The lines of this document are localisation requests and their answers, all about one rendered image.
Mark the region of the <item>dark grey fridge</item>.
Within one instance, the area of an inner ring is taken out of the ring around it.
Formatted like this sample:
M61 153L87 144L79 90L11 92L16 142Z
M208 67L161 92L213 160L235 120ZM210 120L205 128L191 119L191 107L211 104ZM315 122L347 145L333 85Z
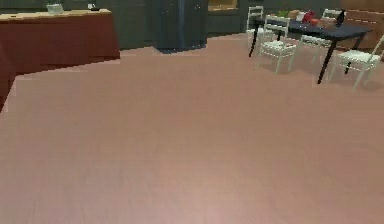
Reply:
M162 53L204 48L208 0L153 0L153 44Z

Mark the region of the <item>dark grey cupboard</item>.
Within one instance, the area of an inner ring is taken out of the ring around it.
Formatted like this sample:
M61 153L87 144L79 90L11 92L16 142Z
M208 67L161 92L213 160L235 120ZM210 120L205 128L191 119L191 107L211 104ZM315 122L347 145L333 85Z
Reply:
M248 0L208 0L208 33L242 33L245 31L247 14Z

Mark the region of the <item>white wooden chair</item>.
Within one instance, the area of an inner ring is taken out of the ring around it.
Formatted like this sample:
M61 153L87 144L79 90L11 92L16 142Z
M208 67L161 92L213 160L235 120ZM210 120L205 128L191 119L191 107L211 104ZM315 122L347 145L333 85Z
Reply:
M256 32L259 42L258 55L267 55L277 59L275 73L278 73L284 58L289 57L288 69L291 69L297 45L286 41L290 27L290 19L275 15L266 15L262 32Z
M317 26L319 28L335 26L336 18L340 14L340 11L341 10L336 10L336 9L325 9L321 18L318 19L319 21ZM311 60L311 62L314 63L316 58L320 54L321 48L329 47L331 45L331 40L326 40L326 39L322 39L320 37L315 37L315 36L302 35L300 38L299 46L302 47L303 45L311 45L316 48L316 52Z
M271 37L273 32L271 30L265 29L264 25L259 25L257 23L258 19L262 19L264 14L264 7L257 6L249 6L248 7L248 15L247 15L247 23L246 23L246 33L248 36L248 45L252 44L254 32L257 34L266 35L267 37Z
M356 89L363 77L365 77L363 84L366 85L369 79L372 77L373 71L381 61L381 58L384 56L384 49L381 51L381 53L378 53L380 46L383 44L384 34L381 36L371 53L363 52L360 50L348 50L346 52L339 53L334 59L334 63L331 72L328 75L328 79L332 79L336 68L340 66L359 72L359 75L357 76L353 85L353 89Z

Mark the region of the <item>red-brown kitchen counter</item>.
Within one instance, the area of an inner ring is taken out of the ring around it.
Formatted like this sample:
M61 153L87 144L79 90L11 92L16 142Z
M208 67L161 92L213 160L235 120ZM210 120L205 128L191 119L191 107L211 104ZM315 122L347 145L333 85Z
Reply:
M0 110L18 75L120 57L112 12L0 15Z

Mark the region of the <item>black dining table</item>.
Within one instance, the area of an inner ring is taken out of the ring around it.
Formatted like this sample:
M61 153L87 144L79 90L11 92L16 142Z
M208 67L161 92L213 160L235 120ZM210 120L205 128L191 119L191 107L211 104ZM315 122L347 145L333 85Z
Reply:
M356 38L356 42L353 46L353 49L356 50L359 47L360 42L363 40L365 35L371 32L370 28L366 28L358 25L342 24L341 26L336 28L319 28L317 26L303 24L296 20L291 20L289 18L284 18L284 17L280 18L276 16L273 17L272 24L288 25L289 32L319 37L319 38L331 41L331 45L328 48L328 52L326 54L321 72L318 77L318 81L317 81L318 84L322 82L323 76L328 67L328 63L332 57L333 51L336 49L336 46L340 41Z

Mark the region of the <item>pale glass container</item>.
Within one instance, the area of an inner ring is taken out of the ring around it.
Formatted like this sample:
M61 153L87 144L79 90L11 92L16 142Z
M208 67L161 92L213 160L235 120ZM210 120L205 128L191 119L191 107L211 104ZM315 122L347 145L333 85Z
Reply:
M63 6L59 3L47 4L46 8L49 14L62 14L64 12Z

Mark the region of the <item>black bottle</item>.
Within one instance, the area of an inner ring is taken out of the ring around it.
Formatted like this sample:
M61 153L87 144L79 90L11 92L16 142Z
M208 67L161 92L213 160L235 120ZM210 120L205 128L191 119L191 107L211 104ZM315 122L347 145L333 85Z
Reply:
M343 24L343 22L344 22L344 19L345 19L345 11L346 10L341 10L340 11L340 14L338 15L338 17L336 18L336 24L335 24L335 26L336 27L340 27L342 24Z

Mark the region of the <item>brown wooden cabinet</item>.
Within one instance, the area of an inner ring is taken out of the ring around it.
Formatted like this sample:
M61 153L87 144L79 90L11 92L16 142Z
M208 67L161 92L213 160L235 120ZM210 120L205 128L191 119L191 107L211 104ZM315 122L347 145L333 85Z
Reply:
M360 42L360 49L373 49L384 34L384 0L340 0L346 10L346 24L371 29Z

